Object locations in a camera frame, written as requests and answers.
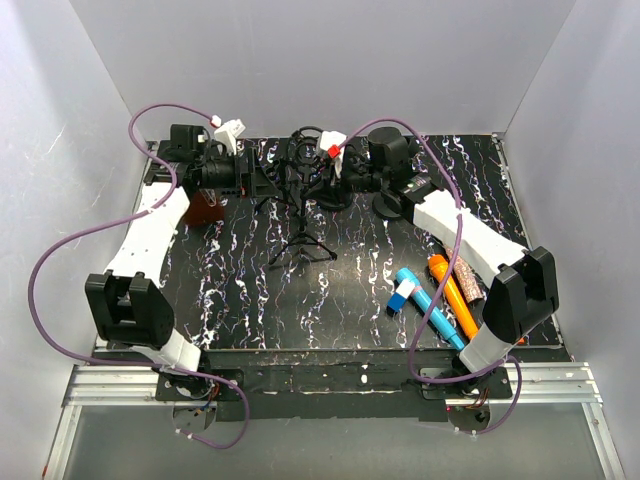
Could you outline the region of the shock mount tripod stand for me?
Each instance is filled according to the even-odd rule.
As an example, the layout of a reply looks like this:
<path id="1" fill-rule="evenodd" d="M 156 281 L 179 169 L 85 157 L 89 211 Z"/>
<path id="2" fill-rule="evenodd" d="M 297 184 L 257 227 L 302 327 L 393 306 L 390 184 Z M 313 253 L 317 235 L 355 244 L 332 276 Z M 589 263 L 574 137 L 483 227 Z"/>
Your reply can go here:
<path id="1" fill-rule="evenodd" d="M 321 180 L 321 173 L 325 169 L 325 161 L 316 154 L 316 144 L 322 130 L 317 126 L 302 126 L 296 129 L 287 139 L 283 156 L 291 162 L 288 167 L 288 185 L 291 193 L 300 207 L 294 210 L 294 219 L 297 222 L 297 230 L 285 242 L 283 247 L 269 260 L 268 265 L 273 266 L 276 261 L 290 248 L 315 246 L 328 254 L 328 260 L 336 260 L 337 254 L 329 249 L 318 238 L 308 231 L 307 201 L 312 187 Z"/>

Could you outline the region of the glitter silver microphone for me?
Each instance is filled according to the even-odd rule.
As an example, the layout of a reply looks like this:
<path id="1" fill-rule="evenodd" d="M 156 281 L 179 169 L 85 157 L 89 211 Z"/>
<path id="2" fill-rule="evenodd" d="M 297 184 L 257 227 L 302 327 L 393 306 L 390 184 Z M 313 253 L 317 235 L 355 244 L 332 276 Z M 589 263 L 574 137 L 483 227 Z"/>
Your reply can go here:
<path id="1" fill-rule="evenodd" d="M 451 264 L 453 249 L 444 246 L 445 260 Z M 453 264 L 452 276 L 467 303 L 477 303 L 486 299 L 484 289 L 476 278 L 471 266 L 458 255 Z"/>

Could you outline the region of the round base stand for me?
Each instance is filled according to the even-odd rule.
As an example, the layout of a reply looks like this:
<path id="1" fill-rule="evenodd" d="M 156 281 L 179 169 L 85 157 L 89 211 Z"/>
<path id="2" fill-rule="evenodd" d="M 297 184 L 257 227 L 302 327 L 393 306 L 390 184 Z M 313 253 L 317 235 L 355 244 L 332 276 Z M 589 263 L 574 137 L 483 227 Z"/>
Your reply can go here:
<path id="1" fill-rule="evenodd" d="M 320 208 L 337 212 L 352 205 L 353 194 L 341 189 L 321 189 L 315 194 L 315 201 Z"/>
<path id="2" fill-rule="evenodd" d="M 414 203 L 405 195 L 390 191 L 376 193 L 373 197 L 374 213 L 385 220 L 405 220 L 413 223 Z"/>

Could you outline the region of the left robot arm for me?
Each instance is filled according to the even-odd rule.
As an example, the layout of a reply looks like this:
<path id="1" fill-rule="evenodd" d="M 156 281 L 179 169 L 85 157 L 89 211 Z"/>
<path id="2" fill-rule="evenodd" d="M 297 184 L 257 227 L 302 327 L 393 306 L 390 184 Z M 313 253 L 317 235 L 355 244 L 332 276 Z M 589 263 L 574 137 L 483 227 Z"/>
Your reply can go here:
<path id="1" fill-rule="evenodd" d="M 196 125 L 174 124 L 170 137 L 144 177 L 139 212 L 104 273 L 92 274 L 85 293 L 99 337 L 131 347 L 152 362 L 183 369 L 178 387 L 193 400 L 213 386 L 199 366 L 201 351 L 175 327 L 174 311 L 159 289 L 160 274 L 174 232 L 193 197 L 216 190 L 239 197 L 269 197 L 275 186 L 259 165 L 255 148 L 239 150 L 245 126 L 228 120 L 212 134 Z"/>

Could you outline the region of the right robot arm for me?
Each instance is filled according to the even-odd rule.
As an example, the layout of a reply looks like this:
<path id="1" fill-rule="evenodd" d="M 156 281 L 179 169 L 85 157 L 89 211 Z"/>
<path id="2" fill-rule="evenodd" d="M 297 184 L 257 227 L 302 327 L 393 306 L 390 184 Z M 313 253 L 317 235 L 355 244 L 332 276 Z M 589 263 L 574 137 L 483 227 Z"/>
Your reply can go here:
<path id="1" fill-rule="evenodd" d="M 488 286 L 484 323 L 460 348 L 463 366 L 452 373 L 454 389 L 475 397 L 489 384 L 487 371 L 559 307 L 556 266 L 545 248 L 528 249 L 507 239 L 463 207 L 453 184 L 442 187 L 415 171 L 410 142 L 389 124 L 368 136 L 371 168 L 358 173 L 346 165 L 350 137 L 321 133 L 316 151 L 345 188 L 380 194 L 395 216 L 429 232 L 463 258 Z"/>

